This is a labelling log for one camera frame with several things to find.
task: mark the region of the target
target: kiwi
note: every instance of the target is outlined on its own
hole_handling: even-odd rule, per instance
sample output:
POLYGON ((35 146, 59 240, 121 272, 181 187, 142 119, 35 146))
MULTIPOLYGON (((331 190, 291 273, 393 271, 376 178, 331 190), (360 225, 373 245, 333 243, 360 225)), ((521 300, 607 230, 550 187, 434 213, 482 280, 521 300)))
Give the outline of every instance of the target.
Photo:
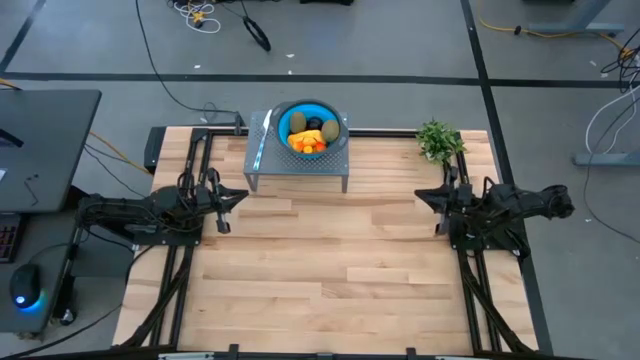
POLYGON ((319 117, 309 118, 307 121, 307 130, 320 130, 322 129, 322 119, 319 117))
POLYGON ((289 121, 289 128, 294 134, 305 131, 307 128, 307 118, 305 118, 304 114, 299 111, 294 112, 293 115, 291 115, 291 120, 289 121))
POLYGON ((335 120, 328 120, 322 125, 322 137, 326 142, 335 141, 340 136, 340 125, 335 120))

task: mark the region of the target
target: computer mouse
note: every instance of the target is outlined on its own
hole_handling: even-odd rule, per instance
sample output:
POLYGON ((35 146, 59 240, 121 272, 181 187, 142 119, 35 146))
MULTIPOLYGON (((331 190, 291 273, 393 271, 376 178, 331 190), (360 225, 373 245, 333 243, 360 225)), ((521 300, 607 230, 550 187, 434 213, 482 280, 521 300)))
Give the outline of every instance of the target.
POLYGON ((40 297, 40 269, 38 265, 25 264, 17 268, 9 282, 9 293, 13 303, 21 309, 35 304, 40 297))

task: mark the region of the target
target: black desk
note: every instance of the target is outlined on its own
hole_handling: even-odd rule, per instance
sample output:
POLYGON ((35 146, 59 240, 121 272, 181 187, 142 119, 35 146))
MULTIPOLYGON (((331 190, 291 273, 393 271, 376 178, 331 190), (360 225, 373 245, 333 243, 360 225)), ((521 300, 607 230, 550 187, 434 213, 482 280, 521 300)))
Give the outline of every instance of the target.
POLYGON ((24 142, 21 148, 0 147, 0 168, 7 169, 0 180, 0 213, 29 213, 14 263, 0 265, 0 332, 41 332, 54 308, 58 312, 58 299, 71 293, 69 245, 76 238, 75 205, 85 195, 71 181, 100 97, 97 90, 0 91, 0 129, 24 142), (37 204, 24 185, 27 178, 37 204), (40 266, 42 301, 31 311, 19 310, 8 295, 13 271, 61 243, 68 245, 33 261, 40 266))
POLYGON ((62 208, 100 97, 97 90, 0 92, 0 129, 24 142, 0 147, 0 212, 62 208))

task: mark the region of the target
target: desk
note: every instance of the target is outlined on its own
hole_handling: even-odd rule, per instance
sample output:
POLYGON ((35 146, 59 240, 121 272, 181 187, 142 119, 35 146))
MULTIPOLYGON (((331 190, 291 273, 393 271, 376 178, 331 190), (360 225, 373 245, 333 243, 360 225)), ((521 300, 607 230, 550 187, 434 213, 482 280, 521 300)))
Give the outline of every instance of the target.
MULTIPOLYGON (((167 128, 154 190, 175 184, 190 133, 167 128)), ((488 136, 461 135, 479 193, 484 176, 497 179, 488 136)), ((211 166, 225 186, 248 187, 246 147, 246 137, 214 138, 211 166)), ((440 186, 443 173, 418 151, 415 139, 352 137, 348 193, 338 178, 264 176, 227 217, 231 234, 218 234, 215 217, 206 218, 178 349, 227 351, 235 343, 241 352, 404 354, 415 347, 418 354, 471 354, 457 253, 434 235, 439 215, 413 195, 440 186)), ((131 272, 114 344, 155 303, 166 252, 156 247, 131 272)), ((495 305, 537 348, 516 258, 506 251, 485 258, 495 305)))
POLYGON ((40 267, 43 290, 38 306, 19 310, 7 295, 15 269, 40 250, 73 240, 74 208, 84 193, 71 186, 71 181, 100 97, 97 90, 0 91, 0 129, 24 142, 21 148, 0 147, 0 168, 7 169, 0 180, 0 213, 29 213, 14 262, 0 265, 0 332, 41 332, 59 294, 72 291, 73 282, 67 281, 61 292, 63 279, 69 279, 65 276, 70 262, 69 247, 59 246, 34 260, 40 267))

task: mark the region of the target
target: blue light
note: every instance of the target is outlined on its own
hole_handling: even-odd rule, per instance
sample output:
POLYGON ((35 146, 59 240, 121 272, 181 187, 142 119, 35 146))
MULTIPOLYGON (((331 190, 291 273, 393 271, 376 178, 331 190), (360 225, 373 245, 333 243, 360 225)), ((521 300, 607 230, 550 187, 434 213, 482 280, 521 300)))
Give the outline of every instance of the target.
POLYGON ((47 301, 47 294, 43 289, 42 291, 40 291, 40 297, 38 298, 38 300, 33 305, 29 306, 28 308, 20 309, 20 311, 23 312, 23 313, 39 312, 40 310, 42 310, 42 308, 45 305, 46 301, 47 301))

